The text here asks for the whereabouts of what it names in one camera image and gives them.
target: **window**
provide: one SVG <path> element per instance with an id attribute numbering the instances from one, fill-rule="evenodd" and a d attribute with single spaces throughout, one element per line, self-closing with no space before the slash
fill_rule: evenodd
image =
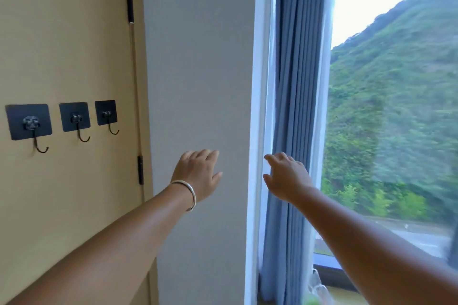
<path id="1" fill-rule="evenodd" d="M 327 105 L 321 190 L 447 261 L 458 214 L 458 0 L 335 0 Z M 314 262 L 340 268 L 320 236 Z"/>

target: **bracelet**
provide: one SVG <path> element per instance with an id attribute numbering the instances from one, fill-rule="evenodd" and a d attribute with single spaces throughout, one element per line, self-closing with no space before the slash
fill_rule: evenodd
<path id="1" fill-rule="evenodd" d="M 183 186 L 188 187 L 188 189 L 191 191 L 191 194 L 192 194 L 192 206 L 189 209 L 187 209 L 186 211 L 188 211 L 188 212 L 192 211 L 196 207 L 196 204 L 197 204 L 197 198 L 196 198 L 196 194 L 194 192 L 194 189 L 192 188 L 192 186 L 189 183 L 187 183 L 186 181 L 183 181 L 183 180 L 175 180 L 175 181 L 170 182 L 171 185 L 174 184 L 174 183 L 180 183 Z"/>

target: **green hillside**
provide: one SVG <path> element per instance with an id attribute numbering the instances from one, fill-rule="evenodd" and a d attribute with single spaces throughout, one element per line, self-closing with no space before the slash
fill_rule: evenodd
<path id="1" fill-rule="evenodd" d="M 404 0 L 333 48 L 322 190 L 379 217 L 458 213 L 458 0 Z"/>

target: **skin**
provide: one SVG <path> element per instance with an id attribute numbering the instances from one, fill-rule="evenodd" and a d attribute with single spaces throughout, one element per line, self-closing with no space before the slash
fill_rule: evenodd
<path id="1" fill-rule="evenodd" d="M 198 202 L 204 200 L 223 175 L 213 175 L 218 155 L 208 149 L 184 153 L 172 181 L 188 182 Z M 192 203 L 186 186 L 167 186 L 72 251 L 8 304 L 129 304 L 158 249 Z"/>
<path id="2" fill-rule="evenodd" d="M 302 212 L 371 305 L 458 304 L 455 270 L 325 196 L 292 157 L 265 158 L 270 192 Z"/>
<path id="3" fill-rule="evenodd" d="M 218 151 L 186 152 L 172 181 L 192 185 L 198 201 L 216 189 Z M 273 195 L 295 205 L 320 233 L 371 305 L 458 303 L 458 273 L 387 229 L 323 195 L 304 165 L 284 153 L 266 155 Z M 171 229 L 193 204 L 174 184 L 86 241 L 9 305 L 129 304 Z"/>

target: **floor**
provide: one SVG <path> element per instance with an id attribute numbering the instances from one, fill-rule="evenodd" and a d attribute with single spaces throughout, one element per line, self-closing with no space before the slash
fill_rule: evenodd
<path id="1" fill-rule="evenodd" d="M 341 290 L 339 288 L 329 287 L 329 292 L 333 296 L 334 305 L 368 305 L 363 296 L 357 292 Z M 274 303 L 260 302 L 258 305 L 275 305 Z"/>

